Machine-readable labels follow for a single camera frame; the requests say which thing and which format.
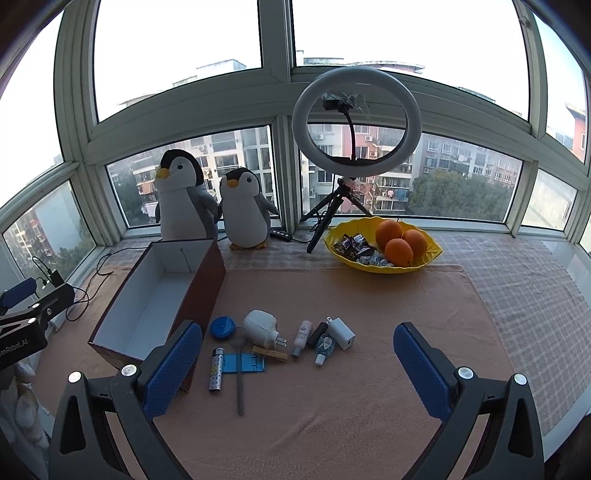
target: lighter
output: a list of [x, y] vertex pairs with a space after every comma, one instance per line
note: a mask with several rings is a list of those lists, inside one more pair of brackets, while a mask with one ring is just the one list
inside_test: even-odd
[[209, 391], [219, 392], [222, 389], [223, 348], [216, 348], [212, 355], [212, 369], [209, 374]]

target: sky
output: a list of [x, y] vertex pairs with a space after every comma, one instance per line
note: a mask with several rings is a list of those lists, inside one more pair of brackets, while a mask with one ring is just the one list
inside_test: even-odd
[[[477, 91], [527, 118], [525, 47], [510, 0], [293, 0], [293, 16], [295, 47], [306, 57], [421, 64], [420, 76]], [[60, 20], [39, 34], [0, 99], [0, 206], [60, 152], [53, 105]], [[539, 24], [549, 69], [548, 124], [572, 135], [564, 103], [584, 108], [582, 74], [558, 37]], [[99, 120], [128, 99], [169, 89], [195, 68], [227, 59], [261, 67], [256, 0], [102, 0], [94, 63]]]

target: metal spoon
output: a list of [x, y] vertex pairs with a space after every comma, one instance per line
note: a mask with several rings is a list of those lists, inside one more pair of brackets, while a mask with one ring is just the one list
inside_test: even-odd
[[237, 327], [230, 338], [230, 345], [236, 349], [236, 404], [238, 414], [244, 415], [244, 396], [242, 393], [242, 347], [246, 345], [248, 338], [244, 335], [242, 327]]

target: window frame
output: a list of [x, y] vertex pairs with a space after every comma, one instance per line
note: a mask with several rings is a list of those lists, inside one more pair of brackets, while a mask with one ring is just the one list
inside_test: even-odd
[[[272, 171], [277, 187], [275, 198], [283, 226], [290, 232], [295, 230], [301, 216], [301, 174], [297, 146], [291, 137], [293, 103], [312, 80], [335, 67], [296, 66], [289, 2], [259, 0], [262, 68], [211, 77], [167, 90], [101, 123], [96, 121], [92, 72], [98, 4], [98, 0], [78, 0], [75, 5], [70, 4], [60, 24], [54, 84], [56, 122], [64, 164], [35, 179], [0, 209], [0, 225], [6, 225], [10, 220], [9, 224], [13, 223], [20, 216], [18, 212], [32, 206], [39, 189], [71, 179], [80, 210], [95, 241], [100, 245], [113, 245], [133, 232], [123, 220], [105, 165], [176, 142], [179, 138], [209, 135], [212, 130], [221, 132], [270, 125], [268, 143], [272, 148]], [[540, 35], [530, 10], [519, 0], [514, 4], [530, 72], [530, 115], [527, 120], [453, 87], [402, 73], [389, 74], [415, 95], [429, 133], [481, 145], [523, 162], [503, 231], [514, 235], [519, 233], [538, 166], [543, 166], [546, 172], [577, 190], [564, 237], [578, 243], [591, 212], [591, 149], [586, 148], [585, 162], [582, 163], [545, 133], [547, 81]], [[585, 88], [586, 109], [590, 112], [587, 80]], [[359, 86], [358, 93], [364, 95], [367, 103], [372, 105], [372, 114], [379, 118], [375, 125], [404, 127], [404, 115], [395, 100], [386, 98], [371, 86]], [[356, 123], [367, 121], [365, 114], [358, 112], [352, 113], [352, 119]], [[340, 123], [342, 119], [336, 113], [314, 111], [309, 121], [332, 124]], [[468, 230], [488, 228], [467, 221], [433, 219], [427, 223], [443, 225], [441, 228], [454, 228], [454, 225], [462, 225]]]

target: checkered tablecloth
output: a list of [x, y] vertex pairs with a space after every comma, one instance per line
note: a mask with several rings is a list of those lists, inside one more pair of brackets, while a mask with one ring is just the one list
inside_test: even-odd
[[[546, 434], [591, 384], [591, 311], [566, 270], [540, 242], [509, 235], [433, 235], [436, 264], [461, 265], [488, 307], [515, 370], [528, 377]], [[120, 247], [147, 245], [125, 241]], [[226, 268], [347, 268], [321, 243], [312, 254], [272, 240], [265, 250], [233, 252], [220, 242]], [[139, 257], [130, 250], [105, 265]]]

